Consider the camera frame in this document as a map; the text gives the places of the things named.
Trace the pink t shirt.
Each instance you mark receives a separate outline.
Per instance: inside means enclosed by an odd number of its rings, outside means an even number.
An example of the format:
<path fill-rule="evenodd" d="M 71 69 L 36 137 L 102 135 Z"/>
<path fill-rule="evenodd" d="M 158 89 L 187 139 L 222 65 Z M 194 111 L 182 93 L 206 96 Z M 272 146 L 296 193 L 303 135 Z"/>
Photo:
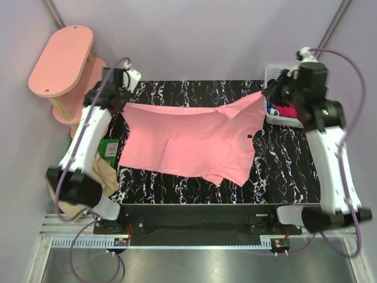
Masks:
<path fill-rule="evenodd" d="M 253 137 L 262 128 L 261 92 L 219 107 L 173 107 L 128 103 L 130 133 L 119 164 L 215 185 L 243 186 L 254 160 Z"/>

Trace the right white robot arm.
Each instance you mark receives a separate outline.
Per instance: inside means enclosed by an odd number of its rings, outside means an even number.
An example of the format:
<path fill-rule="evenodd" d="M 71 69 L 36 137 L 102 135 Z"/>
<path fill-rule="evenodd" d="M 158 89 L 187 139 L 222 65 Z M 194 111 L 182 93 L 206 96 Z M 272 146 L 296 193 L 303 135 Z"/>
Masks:
<path fill-rule="evenodd" d="M 320 205 L 277 208 L 267 219 L 273 233 L 282 233 L 289 225 L 321 233 L 372 220 L 372 211 L 362 206 L 353 185 L 344 143 L 345 115 L 340 102 L 326 98 L 327 76 L 324 64 L 303 62 L 291 69 L 281 68 L 262 91 L 265 101 L 296 110 L 320 184 Z"/>

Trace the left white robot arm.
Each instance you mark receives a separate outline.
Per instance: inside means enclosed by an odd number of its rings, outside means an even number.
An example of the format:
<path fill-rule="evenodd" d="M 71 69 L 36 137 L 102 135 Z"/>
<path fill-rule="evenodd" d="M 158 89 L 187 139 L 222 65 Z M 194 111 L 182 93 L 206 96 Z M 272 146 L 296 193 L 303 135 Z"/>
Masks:
<path fill-rule="evenodd" d="M 49 167 L 46 178 L 50 194 L 64 222 L 75 221 L 86 210 L 107 219 L 107 227 L 122 233 L 127 219 L 110 196 L 119 190 L 117 173 L 103 159 L 98 147 L 114 114 L 123 109 L 141 75 L 130 64 L 107 68 L 102 80 L 84 98 L 78 128 L 59 165 Z"/>

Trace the magenta t shirt in basket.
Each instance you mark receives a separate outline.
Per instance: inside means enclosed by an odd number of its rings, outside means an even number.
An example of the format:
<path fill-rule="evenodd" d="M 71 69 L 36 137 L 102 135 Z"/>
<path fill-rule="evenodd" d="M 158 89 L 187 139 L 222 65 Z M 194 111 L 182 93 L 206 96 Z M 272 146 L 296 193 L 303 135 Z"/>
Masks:
<path fill-rule="evenodd" d="M 280 112 L 280 117 L 297 118 L 297 111 L 293 107 L 281 107 L 273 104 Z"/>

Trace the white plastic laundry basket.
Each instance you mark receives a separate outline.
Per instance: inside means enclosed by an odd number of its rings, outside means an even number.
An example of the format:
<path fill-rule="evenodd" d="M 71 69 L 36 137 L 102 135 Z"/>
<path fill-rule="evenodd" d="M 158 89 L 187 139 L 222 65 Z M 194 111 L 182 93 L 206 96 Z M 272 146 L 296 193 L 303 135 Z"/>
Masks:
<path fill-rule="evenodd" d="M 267 90 L 271 85 L 271 80 L 278 79 L 283 69 L 288 69 L 289 66 L 270 64 L 264 71 L 264 89 Z M 264 98 L 264 112 L 266 115 L 266 121 L 269 124 L 275 124 L 280 126 L 288 126 L 302 129 L 303 125 L 296 118 L 296 112 L 292 107 L 280 107 L 272 104 Z"/>

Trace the blue garment in basket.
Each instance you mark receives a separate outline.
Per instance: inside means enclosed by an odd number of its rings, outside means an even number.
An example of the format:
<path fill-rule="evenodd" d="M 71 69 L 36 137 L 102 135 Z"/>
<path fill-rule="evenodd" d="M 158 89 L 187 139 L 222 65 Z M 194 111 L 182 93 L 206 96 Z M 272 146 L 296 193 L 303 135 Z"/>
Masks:
<path fill-rule="evenodd" d="M 266 103 L 266 110 L 267 110 L 267 113 L 271 116 L 279 116 L 280 115 L 279 110 L 269 101 Z"/>

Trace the green folded t shirt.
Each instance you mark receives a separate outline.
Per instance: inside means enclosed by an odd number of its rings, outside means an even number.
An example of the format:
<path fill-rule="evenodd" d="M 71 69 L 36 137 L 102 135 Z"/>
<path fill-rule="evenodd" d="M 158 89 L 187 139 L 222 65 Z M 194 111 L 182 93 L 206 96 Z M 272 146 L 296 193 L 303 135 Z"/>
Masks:
<path fill-rule="evenodd" d="M 102 158 L 109 163 L 112 168 L 115 168 L 119 142 L 119 139 L 101 139 L 95 153 L 95 161 Z"/>

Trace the pink three-tier shelf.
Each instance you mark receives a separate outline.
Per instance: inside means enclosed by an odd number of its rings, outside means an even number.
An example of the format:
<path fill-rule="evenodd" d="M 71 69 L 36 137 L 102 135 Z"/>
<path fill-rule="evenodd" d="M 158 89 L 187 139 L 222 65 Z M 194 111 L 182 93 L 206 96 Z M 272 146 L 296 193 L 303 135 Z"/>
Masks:
<path fill-rule="evenodd" d="M 28 79 L 29 89 L 53 105 L 52 114 L 73 137 L 85 95 L 101 80 L 104 60 L 91 54 L 93 32 L 72 25 L 53 33 Z"/>

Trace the beige folded t shirt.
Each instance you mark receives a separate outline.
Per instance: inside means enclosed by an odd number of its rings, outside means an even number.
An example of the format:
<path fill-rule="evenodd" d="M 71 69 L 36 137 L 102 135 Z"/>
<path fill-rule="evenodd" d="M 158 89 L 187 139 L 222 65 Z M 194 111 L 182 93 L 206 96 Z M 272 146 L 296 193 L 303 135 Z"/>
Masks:
<path fill-rule="evenodd" d="M 58 186 L 62 173 L 61 167 L 49 167 L 46 172 L 49 191 L 62 221 L 75 222 L 86 210 L 106 220 L 117 220 L 120 205 L 110 199 L 119 190 L 117 172 L 98 153 L 89 175 L 79 169 L 67 172 Z"/>

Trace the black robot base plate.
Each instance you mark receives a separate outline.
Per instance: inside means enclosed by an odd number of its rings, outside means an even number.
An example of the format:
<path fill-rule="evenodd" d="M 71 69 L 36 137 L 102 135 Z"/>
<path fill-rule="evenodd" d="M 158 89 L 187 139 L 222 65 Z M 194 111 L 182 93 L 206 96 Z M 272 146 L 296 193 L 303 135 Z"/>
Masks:
<path fill-rule="evenodd" d="M 94 233 L 143 235 L 159 229 L 211 229 L 240 230 L 255 235 L 302 234 L 302 228 L 277 221 L 278 207 L 274 204 L 126 204 L 121 205 L 120 220 L 100 221 L 94 226 Z"/>

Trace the aluminium frame rail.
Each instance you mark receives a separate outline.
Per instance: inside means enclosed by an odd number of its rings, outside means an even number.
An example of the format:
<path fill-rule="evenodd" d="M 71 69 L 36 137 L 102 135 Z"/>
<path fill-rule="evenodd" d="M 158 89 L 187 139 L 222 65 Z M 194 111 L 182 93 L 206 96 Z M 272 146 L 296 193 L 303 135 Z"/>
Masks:
<path fill-rule="evenodd" d="M 90 215 L 84 215 L 82 218 L 79 219 L 78 222 L 63 222 L 60 218 L 55 214 L 46 214 L 43 220 L 42 226 L 39 231 L 40 237 L 55 237 L 55 238 L 69 238 L 73 239 L 79 231 L 85 226 L 90 224 L 91 222 L 95 221 L 95 219 Z M 79 236 L 87 237 L 87 238 L 101 238 L 102 240 L 95 240 L 95 241 L 102 241 L 103 244 L 110 247 L 110 239 L 111 238 L 121 238 L 124 241 L 128 238 L 128 230 L 127 228 L 122 233 L 110 233 L 110 232 L 102 232 L 100 224 L 97 227 L 97 224 L 91 224 L 87 227 Z M 139 235 L 139 230 L 136 228 L 132 228 L 131 237 L 133 235 Z M 297 232 L 296 230 L 293 231 L 293 228 L 290 228 L 290 239 L 293 238 L 310 238 L 312 234 L 309 233 L 306 229 L 301 229 L 301 232 L 298 230 L 298 234 L 293 234 L 293 232 Z M 256 238 L 256 243 L 253 244 L 256 248 L 270 248 L 271 247 L 271 240 L 277 238 L 283 238 L 283 234 L 268 234 L 267 232 L 259 232 L 258 229 L 252 228 L 249 234 Z M 328 238 L 355 238 L 356 232 L 355 228 L 344 228 L 338 229 L 335 231 L 326 231 L 324 235 Z"/>

